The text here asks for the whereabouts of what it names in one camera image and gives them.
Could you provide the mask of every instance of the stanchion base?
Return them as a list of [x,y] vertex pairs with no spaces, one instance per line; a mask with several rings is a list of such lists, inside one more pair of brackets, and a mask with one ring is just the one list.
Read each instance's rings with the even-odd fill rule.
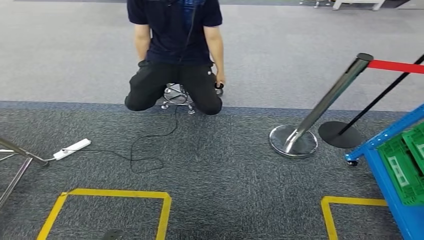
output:
[[319,127],[318,134],[326,143],[337,148],[351,149],[359,146],[363,138],[354,127],[349,127],[342,135],[338,134],[346,125],[340,121],[328,121]]
[[293,158],[306,157],[314,153],[318,147],[318,141],[310,131],[306,131],[289,150],[284,147],[286,140],[295,130],[296,128],[290,125],[281,125],[274,128],[269,134],[271,146],[279,154]]

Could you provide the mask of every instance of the yellow floor marking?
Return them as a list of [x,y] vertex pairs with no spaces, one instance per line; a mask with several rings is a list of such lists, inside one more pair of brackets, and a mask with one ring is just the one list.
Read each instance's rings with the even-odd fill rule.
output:
[[325,227],[327,228],[329,240],[338,240],[336,226],[334,225],[334,220],[333,220],[333,215],[331,213],[330,204],[387,206],[387,203],[384,199],[324,196],[321,199],[321,209],[322,209],[322,214],[324,216]]
[[159,217],[159,225],[157,227],[156,240],[165,240],[172,202],[172,199],[168,193],[162,191],[131,191],[91,188],[76,188],[70,192],[62,192],[57,198],[56,203],[54,203],[50,214],[48,215],[44,225],[42,226],[41,231],[38,234],[37,240],[45,240],[47,238],[68,195],[163,199],[162,209],[160,211]]

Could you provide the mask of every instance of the black cable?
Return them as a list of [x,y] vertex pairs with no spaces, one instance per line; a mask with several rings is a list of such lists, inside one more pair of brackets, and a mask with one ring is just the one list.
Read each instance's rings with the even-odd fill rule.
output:
[[[148,173],[148,172],[153,171],[153,170],[163,169],[165,167],[164,166],[164,161],[162,159],[160,159],[159,157],[143,157],[143,158],[140,158],[140,159],[133,159],[133,149],[134,149],[134,146],[136,145],[136,143],[139,140],[141,140],[141,139],[145,139],[145,138],[157,138],[157,137],[167,137],[167,136],[173,134],[178,129],[177,109],[178,109],[178,106],[175,107],[175,111],[173,113],[174,114],[174,120],[175,120],[175,126],[174,126],[174,128],[170,132],[168,132],[166,134],[161,134],[161,135],[145,135],[145,136],[141,136],[141,137],[137,138],[131,144],[131,148],[129,149],[129,157],[126,157],[124,155],[121,155],[121,154],[119,154],[119,153],[117,153],[115,151],[112,151],[112,150],[97,150],[97,149],[71,150],[71,149],[65,149],[65,148],[63,148],[62,151],[111,153],[111,154],[114,154],[114,155],[116,155],[118,157],[121,157],[121,158],[123,158],[125,160],[128,160],[129,161],[129,167],[131,169],[131,172],[133,172],[134,174],[144,174],[144,173]],[[146,171],[140,171],[140,172],[134,171],[134,169],[133,169],[133,162],[147,161],[147,160],[158,160],[160,162],[160,166],[159,167],[152,168],[152,169],[149,169],[149,170],[146,170]]]
[[[197,5],[194,4],[194,9],[193,9],[193,13],[191,15],[191,26],[190,26],[190,30],[188,32],[188,36],[187,39],[185,41],[185,45],[182,49],[182,54],[179,58],[178,64],[180,64],[184,58],[184,55],[186,53],[187,47],[189,46],[190,43],[190,37],[192,36],[193,33],[193,28],[195,25],[195,17],[196,17],[196,10],[197,10]],[[140,140],[140,139],[145,139],[145,138],[156,138],[156,137],[167,137],[171,134],[173,134],[177,128],[178,128],[178,119],[177,119],[177,109],[178,109],[178,105],[175,107],[175,112],[174,112],[174,119],[175,119],[175,126],[172,129],[172,131],[170,131],[167,134],[163,134],[163,135],[146,135],[146,136],[141,136],[139,138],[137,138],[132,144],[131,144],[131,148],[129,149],[129,158],[126,156],[123,156],[115,151],[111,151],[111,150],[91,150],[91,149],[80,149],[80,150],[69,150],[69,149],[62,149],[62,151],[74,151],[74,152],[103,152],[103,153],[111,153],[111,154],[115,154],[118,157],[121,157],[123,159],[126,159],[129,161],[129,167],[131,169],[131,172],[135,173],[135,174],[144,174],[144,173],[148,173],[150,171],[153,170],[158,170],[158,169],[163,169],[164,168],[164,162],[162,161],[162,159],[160,159],[159,157],[143,157],[140,159],[133,159],[133,149],[134,146],[136,145],[136,143]],[[139,161],[146,161],[146,160],[158,160],[160,162],[160,167],[155,167],[152,169],[149,169],[147,171],[141,171],[141,172],[136,172],[133,169],[133,162],[139,162]]]

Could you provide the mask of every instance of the kneeling person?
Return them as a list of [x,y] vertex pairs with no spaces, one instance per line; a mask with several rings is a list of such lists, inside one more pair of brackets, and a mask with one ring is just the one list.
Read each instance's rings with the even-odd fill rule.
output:
[[222,101],[215,84],[224,84],[225,75],[218,0],[127,0],[127,10],[140,57],[139,70],[129,81],[127,108],[153,107],[166,84],[176,83],[184,85],[199,111],[219,113]]

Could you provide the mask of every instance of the blue cart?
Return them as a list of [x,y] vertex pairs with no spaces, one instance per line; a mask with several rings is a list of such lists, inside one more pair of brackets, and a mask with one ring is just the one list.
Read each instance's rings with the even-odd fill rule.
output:
[[405,206],[402,204],[376,148],[423,118],[424,104],[345,155],[347,162],[353,166],[358,163],[361,156],[364,156],[368,161],[375,180],[405,240],[424,240],[424,206]]

